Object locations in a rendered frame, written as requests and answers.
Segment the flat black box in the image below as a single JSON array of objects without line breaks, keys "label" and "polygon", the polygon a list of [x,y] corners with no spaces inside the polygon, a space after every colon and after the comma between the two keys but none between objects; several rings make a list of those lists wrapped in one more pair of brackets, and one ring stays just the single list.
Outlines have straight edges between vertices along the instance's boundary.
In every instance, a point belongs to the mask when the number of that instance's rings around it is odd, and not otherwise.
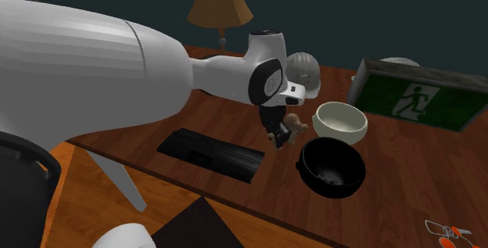
[{"label": "flat black box", "polygon": [[186,128],[173,131],[158,146],[157,152],[248,184],[265,155]]}]

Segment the brown ginger root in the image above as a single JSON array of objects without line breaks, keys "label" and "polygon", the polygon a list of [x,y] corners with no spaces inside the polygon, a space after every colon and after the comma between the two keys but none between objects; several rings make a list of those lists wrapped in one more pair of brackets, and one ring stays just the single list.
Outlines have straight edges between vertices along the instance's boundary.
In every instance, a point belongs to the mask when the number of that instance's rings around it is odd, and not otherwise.
[{"label": "brown ginger root", "polygon": [[286,141],[281,141],[281,144],[278,144],[276,134],[267,134],[268,139],[274,144],[277,149],[282,149],[283,144],[286,142],[288,142],[291,146],[294,145],[297,135],[308,129],[308,125],[301,123],[299,117],[295,113],[289,113],[285,115],[283,124],[284,127],[289,131],[289,137]]}]

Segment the grey hard hat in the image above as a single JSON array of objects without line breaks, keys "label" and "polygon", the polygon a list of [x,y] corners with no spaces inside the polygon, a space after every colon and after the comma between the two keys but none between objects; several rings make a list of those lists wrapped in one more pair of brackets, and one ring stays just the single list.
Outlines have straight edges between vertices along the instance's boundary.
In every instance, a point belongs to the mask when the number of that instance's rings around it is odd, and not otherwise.
[{"label": "grey hard hat", "polygon": [[315,99],[321,88],[318,61],[309,53],[295,52],[287,58],[286,76],[289,81],[306,89],[306,97]]}]

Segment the black bowl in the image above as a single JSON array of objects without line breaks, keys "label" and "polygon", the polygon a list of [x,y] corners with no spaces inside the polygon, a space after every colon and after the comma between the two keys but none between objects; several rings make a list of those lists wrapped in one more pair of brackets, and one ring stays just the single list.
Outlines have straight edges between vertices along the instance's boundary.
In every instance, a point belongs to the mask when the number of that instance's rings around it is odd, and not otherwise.
[{"label": "black bowl", "polygon": [[312,191],[330,199],[353,195],[366,177],[361,154],[346,142],[329,137],[312,138],[306,142],[296,169]]}]

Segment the brown wooden table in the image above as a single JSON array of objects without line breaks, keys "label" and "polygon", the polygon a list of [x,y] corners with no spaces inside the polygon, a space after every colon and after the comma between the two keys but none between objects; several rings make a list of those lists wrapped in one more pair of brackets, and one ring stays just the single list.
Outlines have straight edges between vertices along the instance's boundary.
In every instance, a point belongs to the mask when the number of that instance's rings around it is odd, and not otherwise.
[{"label": "brown wooden table", "polygon": [[[158,153],[179,128],[260,150],[264,159],[245,183]],[[314,136],[309,129],[278,150],[255,106],[195,90],[175,116],[71,143],[330,246],[440,248],[437,232],[425,226],[430,220],[467,229],[472,243],[488,248],[488,110],[461,133],[369,115],[355,145],[366,178],[345,199],[313,192],[296,169]]]}]

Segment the orange and white scissors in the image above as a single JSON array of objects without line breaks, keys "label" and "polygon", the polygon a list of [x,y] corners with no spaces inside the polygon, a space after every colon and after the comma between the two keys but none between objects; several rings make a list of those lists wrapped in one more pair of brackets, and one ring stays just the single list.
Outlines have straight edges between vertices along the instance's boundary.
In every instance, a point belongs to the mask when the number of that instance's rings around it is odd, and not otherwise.
[{"label": "orange and white scissors", "polygon": [[[431,229],[431,226],[437,226],[441,229],[441,232],[434,232]],[[453,239],[463,239],[467,242],[470,248],[480,248],[477,245],[474,245],[469,239],[467,239],[466,235],[471,235],[472,232],[466,229],[457,228],[455,226],[445,226],[440,225],[436,222],[425,220],[425,227],[427,231],[432,235],[439,236],[438,241],[442,248],[457,248]]]}]

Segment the orange shade table lamp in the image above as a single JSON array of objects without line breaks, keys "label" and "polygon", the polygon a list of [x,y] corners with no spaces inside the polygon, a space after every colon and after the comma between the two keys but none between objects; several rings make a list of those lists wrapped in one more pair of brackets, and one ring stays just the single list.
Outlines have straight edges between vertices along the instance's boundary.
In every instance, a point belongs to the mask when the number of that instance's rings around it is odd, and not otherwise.
[{"label": "orange shade table lamp", "polygon": [[245,0],[194,0],[187,21],[202,28],[214,28],[219,33],[220,54],[226,54],[225,31],[251,21]]}]

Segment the green exit sign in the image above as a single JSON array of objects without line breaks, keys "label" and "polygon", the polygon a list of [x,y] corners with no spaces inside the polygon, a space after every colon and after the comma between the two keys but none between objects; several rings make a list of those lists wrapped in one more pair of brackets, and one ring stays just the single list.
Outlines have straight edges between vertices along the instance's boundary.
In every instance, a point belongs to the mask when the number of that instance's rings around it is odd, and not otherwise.
[{"label": "green exit sign", "polygon": [[365,113],[461,132],[488,109],[488,78],[364,58],[347,103]]}]

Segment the white bowl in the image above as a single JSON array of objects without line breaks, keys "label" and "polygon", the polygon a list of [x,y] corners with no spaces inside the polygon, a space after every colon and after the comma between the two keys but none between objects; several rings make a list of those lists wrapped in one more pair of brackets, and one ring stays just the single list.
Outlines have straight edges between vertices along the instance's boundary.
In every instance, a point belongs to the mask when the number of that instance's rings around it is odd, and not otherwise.
[{"label": "white bowl", "polygon": [[312,116],[312,123],[318,136],[336,138],[349,145],[359,142],[368,130],[364,113],[343,102],[321,104]]}]

